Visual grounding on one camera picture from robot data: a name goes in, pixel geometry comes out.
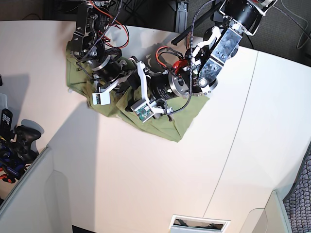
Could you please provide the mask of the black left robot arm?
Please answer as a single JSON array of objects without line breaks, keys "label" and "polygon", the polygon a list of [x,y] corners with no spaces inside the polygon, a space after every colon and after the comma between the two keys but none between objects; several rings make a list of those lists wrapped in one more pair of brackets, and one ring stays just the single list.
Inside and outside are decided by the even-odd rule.
[{"label": "black left robot arm", "polygon": [[186,98],[189,104],[191,97],[207,95],[218,83],[217,76],[227,60],[235,56],[244,35],[253,36],[261,19],[274,7],[274,0],[225,0],[214,5],[209,14],[219,11],[223,21],[205,33],[204,39],[193,44],[193,33],[197,25],[194,18],[191,26],[175,38],[172,43],[178,44],[181,39],[189,38],[189,47],[184,54],[168,46],[156,51],[156,58],[161,53],[170,52],[178,61],[172,66],[158,62],[164,72],[149,74],[148,67],[131,57],[137,67],[140,80],[141,97],[130,104],[130,110],[142,121],[152,117],[173,115],[183,110],[169,107],[167,101],[177,97]]}]

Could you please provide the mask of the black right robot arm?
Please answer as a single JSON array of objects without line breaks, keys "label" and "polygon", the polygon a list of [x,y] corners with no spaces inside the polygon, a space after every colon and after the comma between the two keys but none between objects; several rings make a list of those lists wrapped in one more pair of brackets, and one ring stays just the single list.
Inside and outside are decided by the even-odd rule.
[{"label": "black right robot arm", "polygon": [[[109,8],[113,0],[83,0],[78,6],[76,27],[66,47],[67,87],[87,97],[94,88],[105,88],[135,68],[122,56],[129,43],[129,31],[117,21]],[[126,42],[113,46],[107,36],[112,27],[124,30]]]}]

